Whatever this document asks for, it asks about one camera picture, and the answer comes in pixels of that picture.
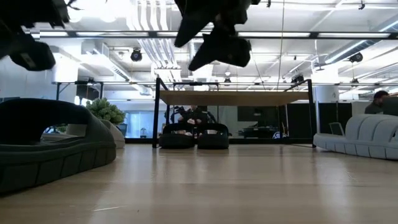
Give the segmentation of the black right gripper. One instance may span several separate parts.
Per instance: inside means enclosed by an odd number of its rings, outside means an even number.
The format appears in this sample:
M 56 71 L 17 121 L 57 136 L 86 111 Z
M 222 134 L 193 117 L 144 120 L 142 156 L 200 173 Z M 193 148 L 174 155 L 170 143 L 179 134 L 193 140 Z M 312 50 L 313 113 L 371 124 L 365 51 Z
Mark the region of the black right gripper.
M 203 43 L 192 58 L 188 69 L 196 71 L 214 61 L 237 67 L 245 67 L 251 59 L 250 41 L 238 37 L 235 25 L 244 24 L 247 10 L 258 5 L 261 0 L 226 0 L 217 15 L 217 28 L 210 34 L 203 34 Z M 178 28 L 174 46 L 182 47 L 193 39 L 217 13 L 214 0 L 175 0 L 182 20 Z

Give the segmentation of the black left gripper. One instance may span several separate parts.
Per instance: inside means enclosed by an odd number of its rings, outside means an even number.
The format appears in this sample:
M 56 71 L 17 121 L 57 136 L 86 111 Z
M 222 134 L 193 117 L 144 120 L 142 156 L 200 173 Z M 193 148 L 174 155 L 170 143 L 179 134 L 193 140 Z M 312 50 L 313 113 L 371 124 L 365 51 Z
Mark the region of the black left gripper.
M 69 22 L 64 0 L 1 0 L 1 26 L 32 28 L 38 22 L 64 26 Z

